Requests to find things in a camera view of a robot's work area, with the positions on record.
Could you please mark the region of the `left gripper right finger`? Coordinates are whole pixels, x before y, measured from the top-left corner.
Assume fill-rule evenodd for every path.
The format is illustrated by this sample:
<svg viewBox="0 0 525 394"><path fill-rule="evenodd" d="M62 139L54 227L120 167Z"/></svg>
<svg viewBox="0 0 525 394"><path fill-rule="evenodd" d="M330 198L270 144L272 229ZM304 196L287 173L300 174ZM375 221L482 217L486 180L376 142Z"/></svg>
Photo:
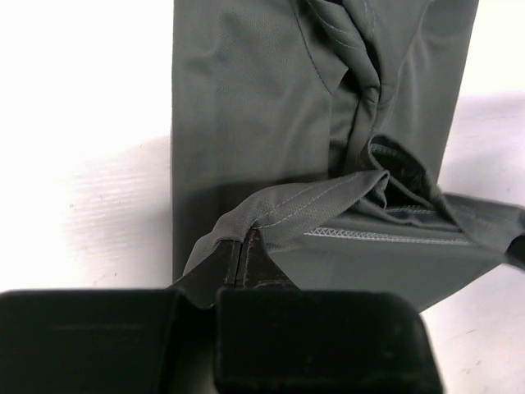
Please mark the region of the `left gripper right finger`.
<svg viewBox="0 0 525 394"><path fill-rule="evenodd" d="M441 393L427 331L390 293L302 291L250 230L217 293L220 393Z"/></svg>

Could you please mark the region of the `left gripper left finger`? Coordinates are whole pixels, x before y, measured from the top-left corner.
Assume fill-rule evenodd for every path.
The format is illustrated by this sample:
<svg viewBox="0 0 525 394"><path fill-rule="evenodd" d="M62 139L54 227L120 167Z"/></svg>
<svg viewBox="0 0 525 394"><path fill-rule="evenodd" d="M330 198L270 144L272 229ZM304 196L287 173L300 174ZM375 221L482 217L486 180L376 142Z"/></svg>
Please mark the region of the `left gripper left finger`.
<svg viewBox="0 0 525 394"><path fill-rule="evenodd" d="M215 392L212 307L239 257L223 241L166 289L2 293L2 392Z"/></svg>

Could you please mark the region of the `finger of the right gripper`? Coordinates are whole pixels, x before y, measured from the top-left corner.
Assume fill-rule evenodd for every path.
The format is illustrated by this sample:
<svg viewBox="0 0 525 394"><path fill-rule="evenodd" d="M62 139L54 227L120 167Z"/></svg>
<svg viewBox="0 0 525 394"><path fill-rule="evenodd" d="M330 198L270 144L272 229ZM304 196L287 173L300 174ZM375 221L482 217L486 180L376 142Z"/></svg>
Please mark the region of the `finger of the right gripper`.
<svg viewBox="0 0 525 394"><path fill-rule="evenodd" d="M506 251L508 264L525 270L525 235L515 238Z"/></svg>

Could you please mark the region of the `grey t-shirt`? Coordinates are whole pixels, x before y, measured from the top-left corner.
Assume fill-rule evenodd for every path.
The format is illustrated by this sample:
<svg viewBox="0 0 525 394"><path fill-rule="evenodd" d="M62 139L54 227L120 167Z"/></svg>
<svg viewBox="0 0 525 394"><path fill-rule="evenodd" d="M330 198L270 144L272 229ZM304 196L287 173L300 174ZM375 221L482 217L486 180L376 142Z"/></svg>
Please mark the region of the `grey t-shirt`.
<svg viewBox="0 0 525 394"><path fill-rule="evenodd" d="M253 229L300 289L420 310L508 264L523 209L436 182L477 8L175 2L176 282Z"/></svg>

